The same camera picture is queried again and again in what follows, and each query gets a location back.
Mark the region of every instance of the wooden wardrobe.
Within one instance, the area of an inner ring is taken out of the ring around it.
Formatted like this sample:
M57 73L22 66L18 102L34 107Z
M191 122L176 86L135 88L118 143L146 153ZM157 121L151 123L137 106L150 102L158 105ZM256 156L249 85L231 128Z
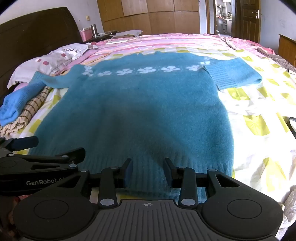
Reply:
M198 0L97 0L104 31L200 33Z

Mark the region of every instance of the wooden furniture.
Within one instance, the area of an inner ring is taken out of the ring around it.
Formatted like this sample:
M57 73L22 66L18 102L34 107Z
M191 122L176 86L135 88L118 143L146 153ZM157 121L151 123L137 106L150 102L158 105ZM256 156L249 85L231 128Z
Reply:
M0 102L14 70L23 62L61 46L82 43L77 25L66 7L30 13L0 25Z
M259 43L261 30L260 0L238 0L241 4L241 39Z
M200 33L198 0L97 0L104 31Z
M296 67L296 41L279 34L278 54Z

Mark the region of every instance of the wooden door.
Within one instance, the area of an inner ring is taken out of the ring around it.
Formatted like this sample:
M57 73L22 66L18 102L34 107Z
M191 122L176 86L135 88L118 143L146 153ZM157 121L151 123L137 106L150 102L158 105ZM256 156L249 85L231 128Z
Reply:
M241 2L241 38L259 43L261 29L260 0L238 0Z

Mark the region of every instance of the blue knit sweater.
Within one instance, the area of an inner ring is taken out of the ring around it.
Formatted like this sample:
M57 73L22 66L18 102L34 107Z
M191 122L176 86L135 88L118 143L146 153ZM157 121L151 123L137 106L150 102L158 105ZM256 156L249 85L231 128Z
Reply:
M222 77L217 71L223 67L235 71ZM248 80L241 77L246 73ZM176 199L179 190L167 186L163 159L196 172L214 168L231 175L234 144L217 86L258 82L260 75L241 59L156 53L75 65L64 76L36 73L32 81L38 80L69 89L38 127L39 145L31 155L83 147L86 158L79 166L91 173L131 158L130 195ZM200 189L198 195L205 201Z

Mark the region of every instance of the beige towel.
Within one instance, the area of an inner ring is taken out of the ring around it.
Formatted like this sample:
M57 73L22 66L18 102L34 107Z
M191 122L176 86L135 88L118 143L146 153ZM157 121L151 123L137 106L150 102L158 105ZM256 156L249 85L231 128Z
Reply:
M36 114L42 103L52 90L51 87L46 86L36 97L29 100L21 115L14 121L0 128L0 137L9 135L12 132L16 132L28 125L32 117Z

